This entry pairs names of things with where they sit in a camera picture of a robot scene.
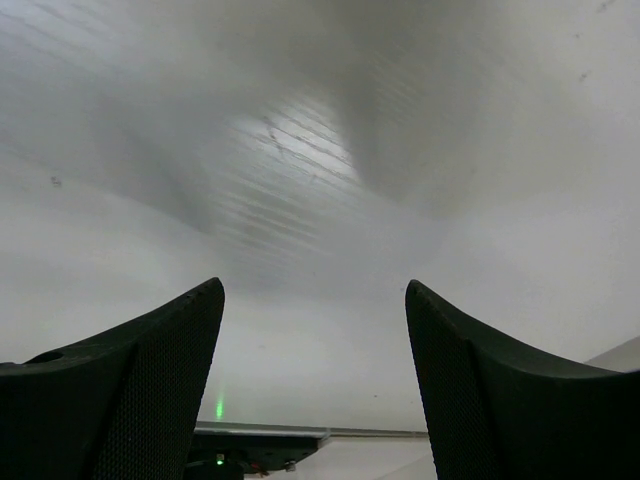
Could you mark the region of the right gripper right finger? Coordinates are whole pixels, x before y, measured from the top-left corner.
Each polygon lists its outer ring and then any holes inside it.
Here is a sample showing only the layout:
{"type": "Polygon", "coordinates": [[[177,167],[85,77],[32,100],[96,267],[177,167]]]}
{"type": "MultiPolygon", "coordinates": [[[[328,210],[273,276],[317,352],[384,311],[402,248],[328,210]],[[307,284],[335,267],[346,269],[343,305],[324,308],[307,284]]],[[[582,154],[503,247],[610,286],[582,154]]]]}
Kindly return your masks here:
{"type": "Polygon", "coordinates": [[[405,309],[439,478],[638,477],[637,372],[534,348],[419,281],[405,309]]]}

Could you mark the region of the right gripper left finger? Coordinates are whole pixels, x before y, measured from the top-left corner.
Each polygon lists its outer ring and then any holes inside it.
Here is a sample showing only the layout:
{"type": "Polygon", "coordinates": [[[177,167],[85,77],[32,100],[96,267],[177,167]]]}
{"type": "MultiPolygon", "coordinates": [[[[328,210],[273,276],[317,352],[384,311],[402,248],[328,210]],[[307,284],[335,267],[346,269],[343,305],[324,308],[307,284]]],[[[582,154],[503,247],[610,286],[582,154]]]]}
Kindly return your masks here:
{"type": "Polygon", "coordinates": [[[225,303],[210,279],[102,333],[1,367],[5,479],[179,479],[225,303]]]}

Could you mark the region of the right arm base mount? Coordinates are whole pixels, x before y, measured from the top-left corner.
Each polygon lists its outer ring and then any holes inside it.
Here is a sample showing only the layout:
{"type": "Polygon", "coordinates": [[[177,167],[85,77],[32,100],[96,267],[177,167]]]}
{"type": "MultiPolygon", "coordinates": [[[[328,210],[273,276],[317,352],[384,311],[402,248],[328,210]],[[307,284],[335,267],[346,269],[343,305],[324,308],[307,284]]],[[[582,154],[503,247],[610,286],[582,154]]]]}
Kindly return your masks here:
{"type": "Polygon", "coordinates": [[[198,421],[185,479],[272,479],[294,473],[331,430],[321,427],[198,421]]]}

